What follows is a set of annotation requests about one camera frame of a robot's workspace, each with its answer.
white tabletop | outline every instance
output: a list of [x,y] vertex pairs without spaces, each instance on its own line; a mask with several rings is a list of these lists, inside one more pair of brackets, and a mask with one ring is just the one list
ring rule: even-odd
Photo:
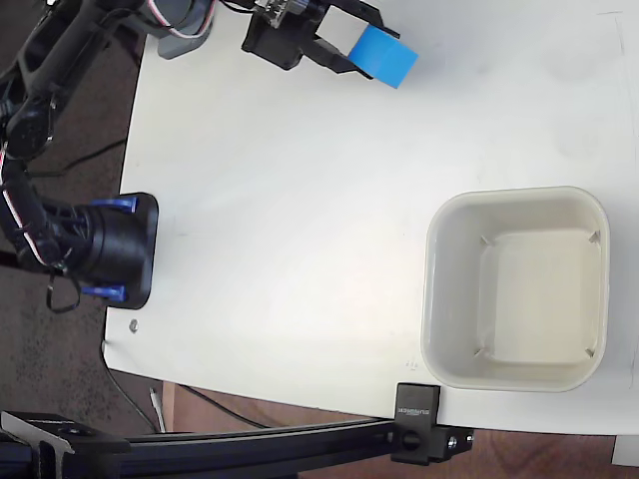
[[[249,19],[222,7],[192,54],[148,42],[122,191],[160,203],[153,291],[109,311],[109,365],[392,417],[398,382],[436,383],[420,352],[435,211],[573,185],[610,219],[603,363],[567,393],[444,389],[438,419],[639,434],[639,2],[371,3],[421,56],[399,90],[284,72],[241,51]],[[336,14],[320,32],[347,49],[362,28]]]

blue cube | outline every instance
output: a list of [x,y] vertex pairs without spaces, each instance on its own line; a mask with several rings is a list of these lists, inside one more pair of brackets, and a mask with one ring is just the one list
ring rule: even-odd
[[348,58],[374,78],[399,87],[417,61],[418,55],[399,40],[368,25]]

blue block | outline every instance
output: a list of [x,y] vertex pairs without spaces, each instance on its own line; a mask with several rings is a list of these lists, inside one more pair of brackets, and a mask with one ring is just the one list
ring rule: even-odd
[[127,289],[121,285],[106,287],[83,286],[82,293],[90,296],[104,297],[114,302],[124,302],[127,300]]
[[93,200],[92,207],[107,207],[122,210],[125,213],[135,213],[138,208],[138,198],[115,198],[111,200]]
[[368,25],[348,58],[374,78],[398,88],[417,61],[417,55],[399,40]]

cable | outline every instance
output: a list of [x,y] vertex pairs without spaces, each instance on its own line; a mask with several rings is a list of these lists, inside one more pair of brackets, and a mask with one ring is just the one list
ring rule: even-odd
[[241,8],[241,7],[236,7],[235,5],[232,5],[231,3],[229,3],[228,0],[220,0],[222,2],[222,4],[227,7],[229,10],[232,10],[236,13],[251,13],[253,14],[254,11],[253,10],[249,10],[247,8]]
[[110,152],[111,150],[114,150],[118,147],[126,145],[126,143],[127,143],[127,139],[123,138],[122,140],[118,140],[117,142],[113,142],[107,145],[106,147],[101,148],[97,152],[90,153],[89,155],[85,155],[84,157],[80,157],[79,159],[74,160],[73,162],[69,163],[66,167],[61,168],[60,170],[54,170],[52,172],[29,172],[29,175],[31,176],[31,178],[64,177],[67,173],[69,173],[71,170],[73,170],[77,166],[82,165],[83,163],[88,162],[89,160],[98,158],[104,155],[105,153]]
[[200,26],[200,28],[194,35],[187,35],[185,33],[182,33],[180,30],[173,28],[171,23],[165,18],[165,16],[162,14],[160,9],[156,5],[155,0],[147,0],[147,7],[149,7],[149,10],[151,10],[151,13],[156,18],[156,20],[160,22],[161,25],[166,27],[169,30],[169,32],[171,32],[172,35],[178,38],[183,38],[185,40],[195,40],[195,39],[201,38],[203,35],[207,33],[207,30],[209,30],[209,27],[211,26],[211,23],[213,22],[213,14],[216,9],[216,1],[217,0],[211,0],[211,7],[209,8],[209,13],[207,13],[207,16],[202,22],[202,25]]
[[138,19],[144,23],[145,25],[148,25],[152,28],[161,28],[161,29],[169,29],[169,28],[181,28],[184,23],[189,20],[189,16],[191,15],[191,12],[193,12],[193,9],[196,7],[196,0],[190,0],[189,2],[189,8],[187,8],[187,13],[185,13],[184,17],[182,17],[182,20],[180,20],[177,23],[174,23],[173,25],[161,25],[160,23],[157,22],[153,22],[148,20],[144,14],[140,11],[136,12],[136,15],[138,16]]
[[52,269],[49,273],[49,284],[47,285],[47,296],[45,303],[47,305],[47,308],[55,314],[64,314],[66,312],[73,311],[80,305],[80,301],[82,300],[82,289],[80,288],[80,283],[78,282],[78,280],[72,274],[69,274],[66,270],[63,271],[63,273],[71,281],[71,284],[73,284],[73,287],[76,290],[76,300],[66,306],[56,307],[53,305],[53,284],[56,278],[56,273],[55,270]]
[[9,192],[7,191],[4,178],[2,177],[2,171],[4,170],[4,163],[7,157],[6,150],[7,150],[7,144],[5,142],[3,145],[0,145],[0,187],[2,188],[2,197],[4,198],[4,201],[7,204],[7,207],[9,208],[9,212],[11,213],[11,216],[13,217],[13,221],[16,222],[16,226],[18,227],[18,230],[22,231],[22,235],[24,236],[25,241],[29,245],[29,249],[31,250],[31,252],[36,257],[36,259],[38,260],[40,264],[47,266],[48,264],[45,262],[42,256],[40,256],[40,253],[38,252],[38,248],[36,247],[36,244],[33,241],[33,238],[31,238],[31,235],[29,234],[29,232],[26,231],[24,223],[22,222],[20,215],[16,211],[13,205],[13,202],[11,201],[11,197],[9,197]]
[[223,406],[222,404],[220,404],[218,401],[216,401],[215,399],[210,398],[209,396],[207,396],[206,394],[201,393],[200,391],[198,391],[197,389],[194,389],[191,386],[185,386],[184,384],[180,384],[180,387],[182,387],[183,389],[189,391],[191,394],[194,394],[196,396],[198,396],[200,399],[207,401],[209,404],[211,404],[212,406],[217,407],[218,409],[220,409],[222,412],[229,414],[232,417],[235,417],[236,419],[238,419],[239,421],[242,421],[246,424],[249,424],[251,426],[257,427],[258,429],[269,429],[269,426],[266,426],[258,421],[254,421],[253,419],[249,419],[248,417],[244,417],[242,414],[238,414],[235,411],[232,411],[231,409]]
[[105,314],[105,318],[104,318],[104,322],[102,326],[102,341],[100,342],[100,350],[98,351],[98,354],[100,356],[100,361],[102,362],[102,365],[104,366],[104,370],[107,373],[107,376],[109,376],[109,379],[111,379],[111,382],[113,383],[113,385],[116,386],[116,389],[118,389],[118,392],[122,394],[122,396],[127,400],[127,402],[131,405],[131,407],[133,407],[133,409],[140,415],[140,417],[142,417],[144,422],[147,423],[147,425],[153,431],[153,433],[159,434],[160,431],[158,430],[156,425],[153,423],[153,421],[149,418],[149,416],[145,414],[142,408],[133,399],[131,399],[129,394],[127,394],[127,392],[122,388],[122,386],[118,383],[116,378],[113,376],[111,369],[109,369],[109,366],[107,365],[107,360],[104,358],[104,344],[106,343],[106,335],[107,335],[107,317]]

white bowl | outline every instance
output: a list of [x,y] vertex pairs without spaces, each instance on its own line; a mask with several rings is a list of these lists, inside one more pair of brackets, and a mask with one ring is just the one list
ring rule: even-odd
[[443,384],[567,391],[606,343],[610,228],[572,187],[470,193],[428,230],[422,354]]

